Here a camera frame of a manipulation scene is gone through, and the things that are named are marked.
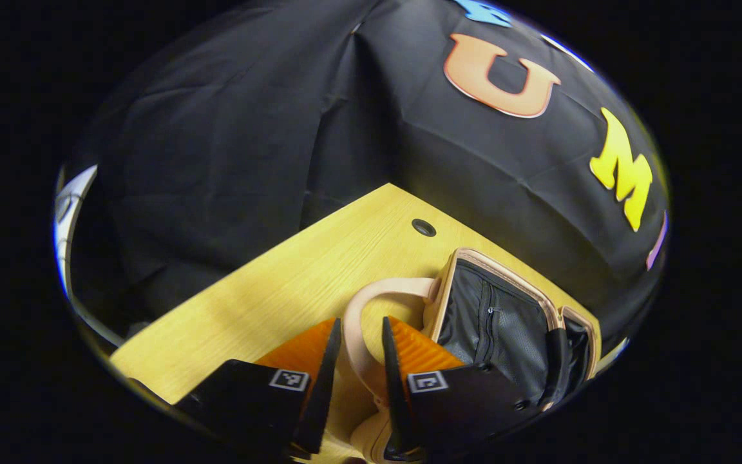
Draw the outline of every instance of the bag strap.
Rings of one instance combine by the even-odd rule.
[[[388,406],[388,388],[385,367],[374,359],[363,340],[363,309],[374,298],[389,294],[421,296],[430,300],[437,290],[435,283],[435,279],[427,277],[383,279],[366,285],[348,302],[342,319],[343,344],[351,368],[365,388],[374,395],[377,407]]]

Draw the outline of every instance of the blue letter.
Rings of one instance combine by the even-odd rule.
[[[496,24],[497,26],[511,27],[511,17],[494,8],[494,6],[488,6],[485,3],[477,2],[476,0],[454,0],[466,9],[468,14],[466,18],[480,21],[480,23]]]

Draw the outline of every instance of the beige handbag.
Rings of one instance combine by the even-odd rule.
[[[351,444],[366,460],[412,461],[406,456],[412,450],[386,449],[392,427],[385,370],[366,347],[360,327],[363,308],[377,296],[422,297],[422,334],[464,364],[488,363],[497,368],[524,391],[540,414],[594,376],[600,355],[597,320],[585,309],[555,306],[530,281],[551,288],[551,282],[538,273],[527,270],[521,276],[462,247],[435,279],[385,279],[367,285],[351,299],[343,318],[343,343],[351,367],[379,408],[351,435]],[[577,306],[573,300],[569,303]]]

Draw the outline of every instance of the yellow letter m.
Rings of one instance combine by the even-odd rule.
[[[606,131],[603,152],[598,158],[590,159],[589,167],[598,181],[609,190],[614,187],[614,167],[618,167],[616,199],[621,202],[631,194],[623,205],[623,213],[631,224],[631,229],[637,232],[652,181],[651,168],[643,155],[637,156],[633,161],[631,145],[623,124],[606,108],[600,108],[600,111],[606,117],[609,129]]]

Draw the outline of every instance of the wooden table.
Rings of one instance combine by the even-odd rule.
[[[415,218],[431,223],[437,234],[418,233]],[[532,282],[555,306],[569,305],[596,323],[585,308],[506,250],[387,184],[177,306],[117,349],[112,364],[174,403],[227,359],[253,362],[314,324],[341,316],[351,296],[370,282],[436,276],[457,247],[473,247],[538,276]],[[381,297],[366,307],[363,337],[377,360],[383,360],[382,317],[393,315],[421,328],[421,309],[416,297]],[[312,462],[361,458],[348,439],[374,412],[371,395],[350,370],[343,349],[322,450]]]

